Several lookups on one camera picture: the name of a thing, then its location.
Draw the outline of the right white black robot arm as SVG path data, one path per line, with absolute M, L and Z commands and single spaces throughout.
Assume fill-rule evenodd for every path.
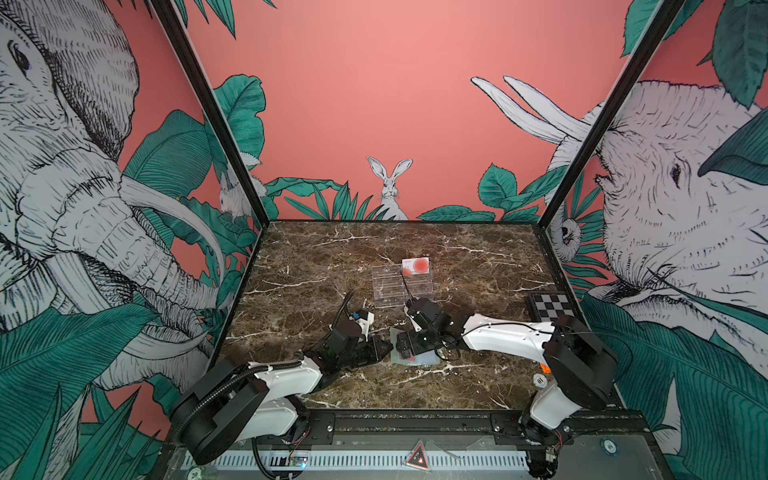
M 495 352 L 549 368 L 553 381 L 536 393 L 519 423 L 548 435 L 574 413 L 609 404 L 617 355 L 581 320 L 564 309 L 546 321 L 501 320 L 480 313 L 450 315 L 427 298 L 408 300 L 412 328 L 391 336 L 398 354 L 416 357 L 441 349 Z

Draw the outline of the black mounting rail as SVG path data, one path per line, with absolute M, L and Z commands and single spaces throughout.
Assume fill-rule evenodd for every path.
M 342 435 L 489 435 L 499 445 L 521 450 L 568 445 L 582 435 L 642 432 L 636 411 L 580 411 L 553 433 L 525 424 L 517 410 L 307 409 L 269 402 L 251 420 L 242 414 L 200 414 L 178 434 L 195 456 L 213 459 L 235 443 L 252 438 L 266 445 L 330 445 Z

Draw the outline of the small white round disc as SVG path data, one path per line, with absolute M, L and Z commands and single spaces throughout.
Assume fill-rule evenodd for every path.
M 548 379 L 544 374 L 536 373 L 533 375 L 533 385 L 540 390 L 548 386 Z

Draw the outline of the clear plastic organizer box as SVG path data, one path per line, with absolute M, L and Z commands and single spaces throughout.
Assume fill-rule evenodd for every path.
M 402 307 L 411 298 L 435 299 L 430 271 L 404 272 L 401 267 L 378 266 L 372 270 L 373 304 L 376 308 Z

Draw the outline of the black white checkerboard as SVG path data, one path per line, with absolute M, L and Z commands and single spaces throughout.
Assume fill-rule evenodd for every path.
M 577 315 L 575 305 L 565 292 L 529 292 L 526 306 L 533 322 L 552 322 L 561 316 Z

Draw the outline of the red warning triangle sticker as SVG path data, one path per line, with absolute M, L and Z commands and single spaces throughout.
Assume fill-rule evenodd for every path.
M 404 465 L 421 471 L 430 470 L 425 445 L 422 440 L 419 440 L 413 450 L 407 455 Z

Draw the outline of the left black frame post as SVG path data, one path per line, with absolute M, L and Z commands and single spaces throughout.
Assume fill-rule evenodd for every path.
M 216 140 L 222 147 L 229 164 L 233 167 L 235 175 L 258 220 L 259 227 L 263 230 L 269 226 L 270 219 L 253 186 L 252 177 L 243 163 L 232 131 L 194 51 L 185 27 L 178 16 L 176 5 L 173 1 L 166 0 L 152 0 L 151 5 L 202 106 L 206 120 L 212 128 Z

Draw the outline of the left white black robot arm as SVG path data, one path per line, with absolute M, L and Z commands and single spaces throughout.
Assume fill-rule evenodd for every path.
M 227 357 L 175 401 L 170 440 L 198 464 L 251 438 L 272 436 L 296 445 L 311 431 L 299 397 L 328 387 L 344 370 L 381 362 L 392 349 L 389 339 L 343 319 L 290 361 L 238 364 Z

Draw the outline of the black frame post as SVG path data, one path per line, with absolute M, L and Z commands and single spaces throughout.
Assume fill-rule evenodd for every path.
M 621 111 L 639 77 L 646 69 L 667 31 L 682 10 L 684 0 L 664 0 L 656 6 L 629 60 L 627 61 L 602 110 L 597 116 L 586 139 L 582 142 L 575 158 L 566 171 L 552 201 L 547 205 L 537 226 L 547 227 L 554 219 L 558 208 L 565 202 L 567 194 L 575 184 L 581 171 L 595 154 L 599 142 L 607 132 L 611 122 Z
M 194 51 L 185 27 L 178 16 L 176 5 L 173 1 L 166 0 L 152 0 L 151 5 L 202 106 L 206 120 L 212 128 L 216 140 L 222 147 L 229 164 L 233 167 L 235 175 L 258 220 L 259 227 L 263 230 L 269 226 L 270 219 L 253 186 L 252 177 L 243 163 L 232 131 Z

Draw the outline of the right black frame post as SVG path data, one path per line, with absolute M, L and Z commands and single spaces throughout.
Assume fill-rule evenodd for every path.
M 682 10 L 684 0 L 664 0 L 656 6 L 629 60 L 627 61 L 602 110 L 597 116 L 586 139 L 582 142 L 575 158 L 566 171 L 552 201 L 547 205 L 537 226 L 547 227 L 554 219 L 558 208 L 565 202 L 567 194 L 575 184 L 581 171 L 595 154 L 599 142 L 607 132 L 611 122 L 621 111 L 639 77 L 646 69 L 667 31 Z

